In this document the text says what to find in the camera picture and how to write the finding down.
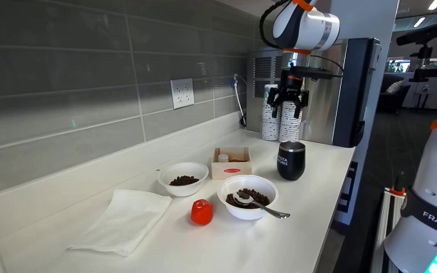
white bowl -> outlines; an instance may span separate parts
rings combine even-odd
[[[198,181],[188,185],[169,185],[177,176],[194,176]],[[195,162],[178,162],[159,172],[157,182],[163,185],[163,188],[171,196],[191,196],[203,187],[206,176],[207,176],[206,165]]]
[[[221,182],[221,187],[216,190],[216,196],[219,202],[226,206],[226,209],[236,219],[241,220],[256,220],[267,214],[263,209],[259,208],[238,208],[226,202],[227,194],[236,193],[238,190],[250,188],[268,197],[270,206],[277,200],[277,188],[273,182],[254,176],[254,175],[238,175]]]

ceiling light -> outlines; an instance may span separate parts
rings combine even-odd
[[[420,17],[420,18],[415,21],[414,29],[418,27],[418,24],[420,24],[421,21],[424,21],[424,17]]]
[[[429,5],[429,8],[427,8],[429,11],[433,11],[433,9],[437,9],[437,0],[432,0],[432,3]]]

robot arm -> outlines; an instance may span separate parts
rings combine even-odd
[[[276,43],[273,44],[265,40],[262,24],[265,17],[283,3],[286,6],[279,12],[273,24]],[[260,37],[265,44],[276,49],[326,50],[336,41],[338,32],[338,17],[317,11],[311,0],[282,0],[260,17]]]

cable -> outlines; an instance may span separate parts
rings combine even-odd
[[[276,2],[274,5],[271,5],[268,9],[263,11],[263,14],[260,15],[260,20],[259,20],[259,32],[260,32],[260,38],[263,41],[263,44],[273,47],[273,49],[279,49],[277,44],[273,44],[270,43],[267,38],[265,38],[265,34],[263,34],[263,21],[265,18],[268,17],[270,12],[273,12],[274,9],[277,9],[280,5],[286,3],[289,0],[280,0],[280,2]]]
[[[235,99],[236,99],[236,105],[238,105],[238,111],[239,111],[239,125],[242,128],[247,126],[247,120],[245,120],[245,114],[244,114],[244,109],[242,109],[242,105],[239,103],[239,97],[238,97],[238,76],[236,73],[233,74],[233,93],[235,93]]]
[[[335,76],[335,78],[342,78],[344,70],[342,70],[342,67],[341,67],[338,62],[335,62],[335,61],[332,61],[332,59],[327,59],[327,58],[323,58],[323,56],[320,56],[320,55],[309,55],[309,56],[318,58],[318,59],[324,59],[324,61],[336,65],[336,67],[339,68],[341,74],[339,74],[339,76]]]

small box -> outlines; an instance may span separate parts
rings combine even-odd
[[[229,162],[218,162],[219,158],[229,158]],[[235,175],[250,175],[250,156],[247,147],[218,147],[212,156],[212,179],[221,181]]]

